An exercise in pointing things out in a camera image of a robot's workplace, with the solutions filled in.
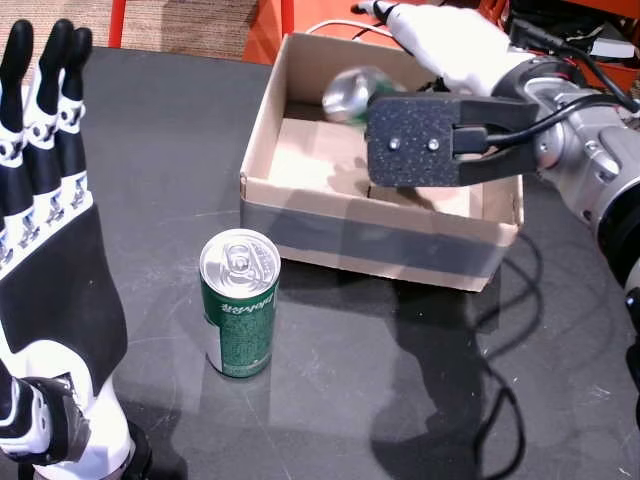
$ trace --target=black robotic finger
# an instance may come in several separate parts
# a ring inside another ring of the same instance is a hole
[[[27,20],[18,20],[13,24],[0,64],[0,122],[14,133],[22,131],[22,78],[32,53],[33,27]]]
[[[91,30],[88,28],[79,28],[73,32],[71,54],[65,66],[62,95],[58,103],[60,118],[59,129],[56,132],[56,148],[62,177],[71,177],[86,170],[84,144],[80,132],[80,118],[84,114],[82,70],[91,55],[92,43]]]
[[[7,216],[9,242],[21,243],[34,235],[30,222],[33,196],[26,166],[22,122],[22,78],[31,61],[33,29],[19,20],[11,29],[0,64],[0,207]]]
[[[60,70],[67,63],[71,53],[73,24],[69,20],[58,20],[51,29],[49,39],[44,47],[38,66],[42,74],[42,82],[38,89],[37,103],[43,112],[55,115],[58,112],[58,78]]]
[[[60,166],[54,135],[58,122],[60,74],[71,53],[72,40],[73,24],[58,20],[38,62],[25,109],[28,143],[23,156],[34,194],[36,224],[50,223],[63,214],[59,203]]]
[[[89,60],[92,46],[91,30],[78,28],[73,32],[71,52],[65,65],[65,77],[62,84],[62,95],[71,100],[83,99],[82,69]]]

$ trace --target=table surface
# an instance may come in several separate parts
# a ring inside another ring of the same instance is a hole
[[[115,385],[151,480],[477,479],[508,466],[499,372],[526,453],[510,478],[638,478],[623,296],[585,227],[536,178],[526,226],[481,294],[284,261],[273,361],[205,360],[198,256],[239,223],[238,169],[269,68],[97,49],[83,132],[129,351]],[[0,463],[2,478],[15,467]]]

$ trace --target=silver can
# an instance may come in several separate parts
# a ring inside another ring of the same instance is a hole
[[[220,372],[249,377],[271,358],[280,255],[261,233],[233,229],[213,237],[200,255],[207,356]]]

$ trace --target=open cardboard box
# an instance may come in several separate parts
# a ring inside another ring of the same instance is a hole
[[[324,120],[329,82],[375,65],[408,90],[433,76],[405,52],[328,37],[284,41],[242,168],[241,222],[284,258],[480,291],[523,223],[522,181],[462,188],[372,185],[363,130]]]

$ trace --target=pull tab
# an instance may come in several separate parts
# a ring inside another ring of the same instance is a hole
[[[233,278],[253,279],[254,272],[251,270],[251,250],[248,245],[236,244],[225,247],[225,266],[229,271],[229,276]]]

